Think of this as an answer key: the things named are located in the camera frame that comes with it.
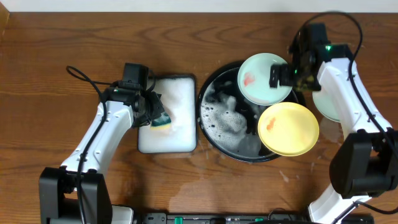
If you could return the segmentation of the green yellow sponge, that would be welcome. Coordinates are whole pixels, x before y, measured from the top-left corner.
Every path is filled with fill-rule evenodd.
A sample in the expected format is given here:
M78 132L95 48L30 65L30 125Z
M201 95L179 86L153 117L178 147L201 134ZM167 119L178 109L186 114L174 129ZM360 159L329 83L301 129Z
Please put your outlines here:
M152 120L150 127L152 129L169 128L171 123L172 120L170 116L166 112L163 112L159 118Z

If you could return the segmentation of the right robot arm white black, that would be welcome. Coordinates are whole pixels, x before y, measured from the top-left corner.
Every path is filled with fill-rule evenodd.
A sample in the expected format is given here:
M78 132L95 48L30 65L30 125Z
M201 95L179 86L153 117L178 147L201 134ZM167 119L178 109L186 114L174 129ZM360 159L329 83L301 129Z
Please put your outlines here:
M271 87L317 91L333 105L344 142L330 163L331 184L308 206L314 223L340 223L358 205L397 187L397 131L367 93L347 45L296 47L291 64L272 63Z

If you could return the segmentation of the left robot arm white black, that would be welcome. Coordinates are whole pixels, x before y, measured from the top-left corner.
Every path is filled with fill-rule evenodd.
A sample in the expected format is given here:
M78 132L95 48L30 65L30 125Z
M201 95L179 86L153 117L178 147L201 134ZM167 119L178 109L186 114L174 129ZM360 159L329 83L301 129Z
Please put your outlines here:
M117 147L131 128L148 125L164 112L154 91L109 87L97 115L74 152L59 168L39 178L42 223L132 223L134 210L113 205L105 175Z

